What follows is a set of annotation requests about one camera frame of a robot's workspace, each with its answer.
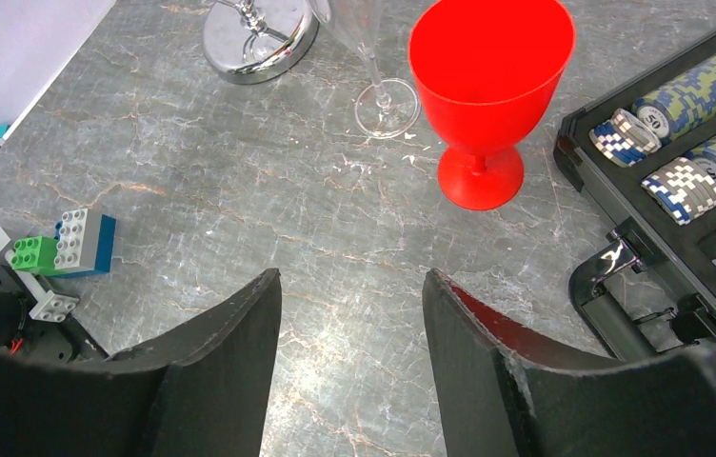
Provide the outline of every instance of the red plastic goblet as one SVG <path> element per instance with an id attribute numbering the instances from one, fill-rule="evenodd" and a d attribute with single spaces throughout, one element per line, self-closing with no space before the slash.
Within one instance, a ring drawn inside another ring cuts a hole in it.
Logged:
<path id="1" fill-rule="evenodd" d="M 546 113 L 575 40 L 555 0 L 441 0 L 423 14 L 408 61 L 426 117 L 448 144 L 437 179 L 451 202 L 488 210 L 518 193 L 515 145 Z"/>

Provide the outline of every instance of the gray marble table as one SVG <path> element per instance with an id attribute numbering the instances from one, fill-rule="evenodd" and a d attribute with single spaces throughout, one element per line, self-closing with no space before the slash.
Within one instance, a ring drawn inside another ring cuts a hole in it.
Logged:
<path id="1" fill-rule="evenodd" d="M 410 80 L 408 32 L 430 3 L 387 1 L 385 76 Z M 284 313 L 264 455 L 443 456 L 420 308 L 426 271 L 601 352 L 567 279 L 611 227 L 555 167 L 553 138 L 566 113 L 716 27 L 716 0 L 566 3 L 578 47 L 520 145 L 526 181 L 503 208 L 473 213 L 445 199 L 435 180 L 445 145 L 425 116 L 406 137 L 361 136 L 350 103 L 365 71 L 326 31 L 279 79 L 232 86 L 202 55 L 209 0 L 119 0 L 2 149 L 0 226 L 49 234 L 77 207 L 118 218 L 112 273 L 59 284 L 80 293 L 76 316 L 110 351 L 278 267 Z M 635 314 L 664 299 L 647 279 L 615 282 Z"/>

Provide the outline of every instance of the black case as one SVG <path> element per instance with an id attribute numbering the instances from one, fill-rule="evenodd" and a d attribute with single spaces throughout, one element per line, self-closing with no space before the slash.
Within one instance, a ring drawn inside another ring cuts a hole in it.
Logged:
<path id="1" fill-rule="evenodd" d="M 715 53 L 716 30 L 571 113 L 557 135 L 554 159 L 558 168 L 615 225 L 608 235 L 610 245 L 572 273 L 571 302 L 610 354 L 623 360 L 658 354 L 638 326 L 667 315 L 684 345 L 716 343 L 716 266 L 711 262 L 716 259 L 716 208 L 678 226 L 641 188 L 647 175 L 716 135 L 716 117 L 627 169 L 603 156 L 588 132 L 616 109 L 629 109 L 638 97 Z M 604 285 L 607 277 L 627 267 L 652 274 L 677 302 L 676 309 L 630 318 Z"/>

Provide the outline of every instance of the glass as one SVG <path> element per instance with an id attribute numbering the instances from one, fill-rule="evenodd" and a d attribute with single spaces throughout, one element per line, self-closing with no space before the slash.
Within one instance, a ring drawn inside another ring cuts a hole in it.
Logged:
<path id="1" fill-rule="evenodd" d="M 437 179 L 451 202 L 489 210 L 518 193 L 524 162 L 515 145 L 546 113 L 575 39 L 555 0 L 441 0 L 420 18 L 408 61 L 448 144 Z"/>
<path id="2" fill-rule="evenodd" d="M 355 100 L 355 118 L 372 138 L 393 138 L 420 114 L 420 100 L 407 81 L 381 79 L 376 61 L 381 0 L 307 0 L 319 23 L 364 61 L 372 84 Z"/>

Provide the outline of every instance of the cup rim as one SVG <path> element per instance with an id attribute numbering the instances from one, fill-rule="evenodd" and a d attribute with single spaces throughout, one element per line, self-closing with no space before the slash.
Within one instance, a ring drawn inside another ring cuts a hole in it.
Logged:
<path id="1" fill-rule="evenodd" d="M 436 8 L 437 5 L 439 5 L 440 3 L 444 2 L 444 1 L 449 1 L 449 0 L 437 0 L 433 5 L 431 5 L 430 7 L 428 7 L 428 9 L 427 9 L 425 12 L 423 12 L 423 14 L 421 14 L 419 18 L 417 18 L 417 21 L 414 23 L 414 27 L 411 28 L 411 33 L 408 35 L 408 52 L 407 52 L 407 56 L 408 56 L 408 66 L 411 68 L 411 74 L 414 76 L 414 79 L 415 79 L 415 80 L 419 80 L 419 81 L 421 81 L 421 82 L 422 82 L 422 79 L 420 79 L 420 78 L 417 76 L 417 71 L 414 69 L 414 66 L 411 64 L 411 37 L 414 35 L 414 31 L 417 29 L 417 26 L 420 24 L 420 21 L 422 21 L 423 18 L 425 18 L 426 15 L 427 15 L 431 10 L 433 10 L 434 8 Z M 524 93 L 522 93 L 522 94 L 520 94 L 520 95 L 518 95 L 518 96 L 516 96 L 516 97 L 511 97 L 511 98 L 508 98 L 508 99 L 506 99 L 506 100 L 499 100 L 499 101 L 495 101 L 495 102 L 460 102 L 460 101 L 457 101 L 457 100 L 452 100 L 452 99 L 450 99 L 450 98 L 447 98 L 447 97 L 444 96 L 444 95 L 440 95 L 440 94 L 434 92 L 431 88 L 429 88 L 429 87 L 428 87 L 426 84 L 424 84 L 424 83 L 421 83 L 422 88 L 425 89 L 425 90 L 427 90 L 428 93 L 430 93 L 431 95 L 433 95 L 434 97 L 436 97 L 436 98 L 438 98 L 438 99 L 440 99 L 440 100 L 449 102 L 449 103 L 454 104 L 454 105 L 464 105 L 464 106 L 469 106 L 469 107 L 491 107 L 491 106 L 495 106 L 495 105 L 502 105 L 502 104 L 504 104 L 504 103 L 509 103 L 509 102 L 518 100 L 518 99 L 520 99 L 520 98 L 524 98 L 524 97 L 526 97 L 526 96 L 528 96 L 528 95 L 531 95 L 532 93 L 536 92 L 537 90 L 542 89 L 542 88 L 545 87 L 548 83 L 550 83 L 551 81 L 553 81 L 559 74 L 561 74 L 561 73 L 563 73 L 563 71 L 565 71 L 565 69 L 566 69 L 567 66 L 568 66 L 568 62 L 571 61 L 571 57 L 573 57 L 573 55 L 574 55 L 574 50 L 576 49 L 576 46 L 577 46 L 577 26 L 576 26 L 576 24 L 574 23 L 574 16 L 572 16 L 572 15 L 571 15 L 571 12 L 568 11 L 568 8 L 566 8 L 566 5 L 564 5 L 563 3 L 561 3 L 559 0 L 553 0 L 553 1 L 554 1 L 554 3 L 556 3 L 556 4 L 560 7 L 560 9 L 566 14 L 566 16 L 567 16 L 567 18 L 568 18 L 568 22 L 569 22 L 570 25 L 571 25 L 571 46 L 570 46 L 570 48 L 568 49 L 568 56 L 566 57 L 566 61 L 563 62 L 563 65 L 561 65 L 560 68 L 558 68 L 557 71 L 555 71 L 555 72 L 551 75 L 551 77 L 549 77 L 543 84 L 540 84 L 539 86 L 535 87 L 534 89 L 531 89 L 531 90 L 529 90 L 529 91 L 527 91 L 527 92 L 524 92 Z"/>

